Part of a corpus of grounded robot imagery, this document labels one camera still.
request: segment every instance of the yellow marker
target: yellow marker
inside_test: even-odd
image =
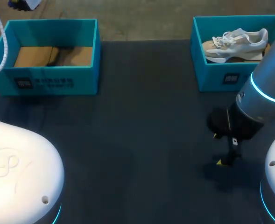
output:
[[[228,167],[228,165],[223,165],[223,164],[221,163],[221,160],[219,160],[219,161],[216,163],[216,165]]]

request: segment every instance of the sneaker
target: sneaker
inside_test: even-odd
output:
[[[215,63],[225,63],[231,57],[245,60],[261,60],[268,43],[268,31],[246,32],[241,28],[225,32],[222,37],[213,37],[203,43],[206,59]]]

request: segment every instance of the glowing blue ring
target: glowing blue ring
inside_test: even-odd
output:
[[[62,205],[59,207],[59,210],[58,210],[58,213],[57,213],[57,215],[56,215],[56,218],[55,218],[55,220],[53,221],[52,224],[54,224],[54,223],[57,221],[58,216],[59,216],[59,213],[61,212],[61,208],[62,208]]]
[[[261,95],[262,95],[263,97],[265,97],[266,99],[275,102],[275,99],[271,98],[270,96],[267,96],[265,93],[263,93],[263,92],[256,86],[256,84],[254,84],[253,74],[252,74],[252,73],[251,73],[251,76],[250,76],[250,81],[251,81],[251,84],[254,86],[255,90],[257,90],[259,94],[261,94]]]
[[[273,215],[270,213],[270,211],[268,210],[268,208],[267,208],[267,206],[266,206],[266,204],[265,204],[265,202],[264,202],[264,199],[263,199],[263,196],[262,196],[262,182],[261,182],[261,184],[260,184],[260,194],[261,194],[261,199],[262,199],[262,202],[263,202],[263,204],[264,204],[264,207],[265,207],[266,211],[267,211],[268,214],[271,216],[271,218],[275,221],[275,218],[274,218]]]

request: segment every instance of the open box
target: open box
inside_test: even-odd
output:
[[[193,18],[190,50],[200,91],[239,91],[258,65],[257,62],[217,64],[206,61],[202,43],[238,28],[249,32],[265,28],[270,45],[275,41],[275,15]]]
[[[96,19],[10,20],[5,32],[8,57],[0,73],[2,96],[97,94],[100,36]],[[73,50],[56,66],[35,63],[57,54],[57,48]],[[1,37],[0,62],[3,52]]]

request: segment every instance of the table surface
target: table surface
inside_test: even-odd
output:
[[[200,93],[189,41],[104,42],[99,94],[2,98],[0,121],[46,137],[65,168],[60,224],[260,224],[275,121],[227,152],[206,116],[236,93]]]

